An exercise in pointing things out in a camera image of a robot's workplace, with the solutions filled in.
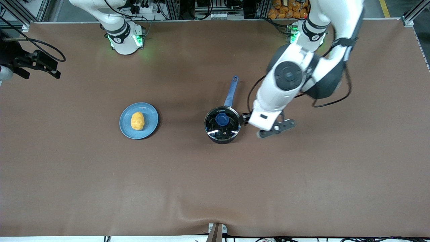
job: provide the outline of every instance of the plate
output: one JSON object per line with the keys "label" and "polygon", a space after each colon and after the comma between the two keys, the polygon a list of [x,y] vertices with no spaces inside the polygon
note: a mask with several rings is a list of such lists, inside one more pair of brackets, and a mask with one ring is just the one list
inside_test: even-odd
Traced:
{"label": "plate", "polygon": [[[141,112],[145,120],[142,130],[134,130],[131,126],[132,116]],[[146,102],[137,102],[128,106],[120,117],[120,130],[128,138],[134,140],[144,139],[150,136],[158,127],[159,117],[154,106]]]}

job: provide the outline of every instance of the brown table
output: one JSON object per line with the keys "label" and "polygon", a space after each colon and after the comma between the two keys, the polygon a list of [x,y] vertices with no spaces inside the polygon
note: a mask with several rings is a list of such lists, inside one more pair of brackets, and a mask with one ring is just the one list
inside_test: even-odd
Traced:
{"label": "brown table", "polygon": [[[268,23],[155,23],[131,56],[97,24],[30,30],[68,60],[60,80],[32,71],[0,87],[0,235],[182,235],[222,222],[237,236],[430,236],[430,74],[400,21],[364,22],[349,98],[296,99],[293,130],[260,140],[247,126],[228,145],[203,119],[234,75],[246,111],[285,43]],[[161,112],[147,140],[118,127],[135,102]]]}

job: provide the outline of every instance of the yellow floor line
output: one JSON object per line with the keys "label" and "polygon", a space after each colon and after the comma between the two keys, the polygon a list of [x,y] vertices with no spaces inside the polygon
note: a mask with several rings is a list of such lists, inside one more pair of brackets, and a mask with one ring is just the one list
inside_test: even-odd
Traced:
{"label": "yellow floor line", "polygon": [[379,3],[381,4],[382,12],[384,13],[385,18],[390,17],[390,13],[388,12],[387,4],[385,3],[385,0],[379,0]]}

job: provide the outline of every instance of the pan handle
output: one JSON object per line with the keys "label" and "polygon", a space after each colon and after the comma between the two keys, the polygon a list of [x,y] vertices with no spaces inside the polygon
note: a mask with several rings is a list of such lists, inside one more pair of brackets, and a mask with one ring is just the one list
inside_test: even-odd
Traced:
{"label": "pan handle", "polygon": [[227,98],[225,99],[224,106],[233,106],[234,93],[236,92],[237,83],[239,82],[239,77],[234,76],[231,80],[230,89],[228,90]]}

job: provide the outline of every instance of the blue lid knob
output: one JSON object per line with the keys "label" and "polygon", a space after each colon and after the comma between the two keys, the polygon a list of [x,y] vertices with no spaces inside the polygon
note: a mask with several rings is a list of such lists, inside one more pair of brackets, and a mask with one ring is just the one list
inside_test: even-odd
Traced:
{"label": "blue lid knob", "polygon": [[227,114],[222,112],[216,115],[215,121],[219,126],[226,126],[230,122],[230,119],[228,118]]}

